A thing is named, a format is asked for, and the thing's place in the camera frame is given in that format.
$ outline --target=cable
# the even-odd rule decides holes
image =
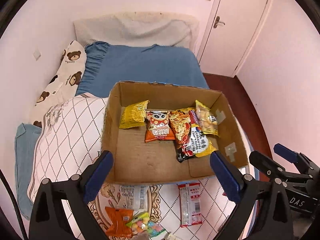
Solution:
[[[18,222],[19,222],[20,230],[22,232],[23,239],[24,240],[28,240],[28,235],[27,235],[26,229],[24,228],[24,225],[23,225],[23,221],[22,221],[22,217],[21,217],[21,214],[20,214],[18,203],[17,203],[17,201],[16,201],[16,199],[14,197],[14,194],[13,194],[11,188],[10,188],[10,185],[7,182],[5,176],[3,175],[1,169],[0,169],[0,179],[1,179],[3,185],[5,186],[5,189],[7,190],[8,194],[9,194],[9,196],[11,198],[11,201],[12,201],[12,204],[13,204],[13,207],[14,207],[14,211],[16,212],[17,219],[18,219]]]

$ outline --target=white blanket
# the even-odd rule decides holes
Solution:
[[[74,21],[82,45],[105,41],[111,45],[185,47],[194,52],[199,21],[168,12],[124,12]]]

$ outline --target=blue pillow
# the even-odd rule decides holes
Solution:
[[[16,153],[15,179],[18,206],[21,214],[28,220],[31,217],[33,202],[28,198],[27,190],[31,179],[33,156],[41,128],[32,124],[20,124],[14,139]]]
[[[76,95],[108,97],[119,81],[159,82],[209,88],[195,55],[186,48],[128,47],[103,41],[85,48],[87,62]]]

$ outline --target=door handle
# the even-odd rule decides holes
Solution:
[[[220,22],[220,16],[217,16],[217,17],[216,17],[216,20],[215,20],[215,22],[214,22],[213,27],[216,28],[216,27],[218,26],[218,23],[221,23],[221,24],[223,24],[223,25],[226,25],[224,22]]]

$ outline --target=wall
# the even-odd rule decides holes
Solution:
[[[320,35],[295,0],[272,0],[268,16],[237,74],[266,132],[320,165]],[[288,171],[293,164],[274,160]]]
[[[200,21],[200,42],[213,0],[28,0],[0,40],[2,107],[0,108],[0,168],[13,191],[14,137],[27,121],[30,108],[59,67],[63,49],[76,38],[72,21],[118,11],[169,11]],[[41,57],[35,61],[38,48]],[[0,183],[0,206],[18,230],[13,206]]]

